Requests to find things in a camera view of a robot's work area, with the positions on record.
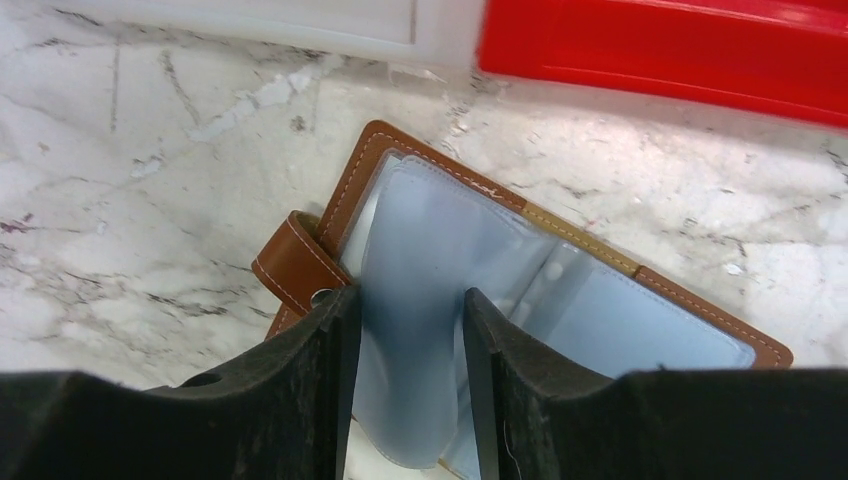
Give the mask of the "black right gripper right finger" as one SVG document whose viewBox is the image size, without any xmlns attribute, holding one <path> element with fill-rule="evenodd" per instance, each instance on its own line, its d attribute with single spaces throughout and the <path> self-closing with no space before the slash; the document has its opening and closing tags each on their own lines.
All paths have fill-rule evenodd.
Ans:
<svg viewBox="0 0 848 480">
<path fill-rule="evenodd" d="M 478 289 L 463 335 L 485 479 L 843 479 L 843 369 L 611 379 L 510 323 Z"/>
</svg>

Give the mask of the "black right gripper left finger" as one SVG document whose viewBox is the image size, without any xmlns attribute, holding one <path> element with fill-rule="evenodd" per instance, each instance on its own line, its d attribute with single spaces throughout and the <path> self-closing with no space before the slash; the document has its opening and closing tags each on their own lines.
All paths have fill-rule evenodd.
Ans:
<svg viewBox="0 0 848 480">
<path fill-rule="evenodd" d="M 294 326 L 177 387 L 81 371 L 1 377 L 5 479 L 340 479 L 361 301 L 332 291 Z"/>
</svg>

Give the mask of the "brown leather card holder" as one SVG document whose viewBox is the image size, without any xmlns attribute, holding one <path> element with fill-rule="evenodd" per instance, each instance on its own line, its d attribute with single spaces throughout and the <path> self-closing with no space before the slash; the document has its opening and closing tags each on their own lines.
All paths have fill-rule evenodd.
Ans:
<svg viewBox="0 0 848 480">
<path fill-rule="evenodd" d="M 786 368 L 772 337 L 394 126 L 369 122 L 321 216 L 293 211 L 253 261 L 271 333 L 327 290 L 363 296 L 353 414 L 407 468 L 482 477 L 462 343 L 465 292 L 577 364 Z"/>
</svg>

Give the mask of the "white plastic bin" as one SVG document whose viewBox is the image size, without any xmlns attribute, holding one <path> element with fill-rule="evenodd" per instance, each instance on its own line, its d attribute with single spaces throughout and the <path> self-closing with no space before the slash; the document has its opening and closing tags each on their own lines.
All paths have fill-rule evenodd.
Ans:
<svg viewBox="0 0 848 480">
<path fill-rule="evenodd" d="M 467 69 L 485 4 L 417 1 L 54 1 L 96 20 L 262 41 L 371 60 Z"/>
</svg>

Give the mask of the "red plastic bin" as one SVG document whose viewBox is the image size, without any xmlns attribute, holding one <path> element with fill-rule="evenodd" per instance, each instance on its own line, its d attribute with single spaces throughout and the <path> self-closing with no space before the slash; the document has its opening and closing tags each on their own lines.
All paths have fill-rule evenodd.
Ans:
<svg viewBox="0 0 848 480">
<path fill-rule="evenodd" d="M 478 65 L 847 125 L 843 1 L 491 1 Z"/>
</svg>

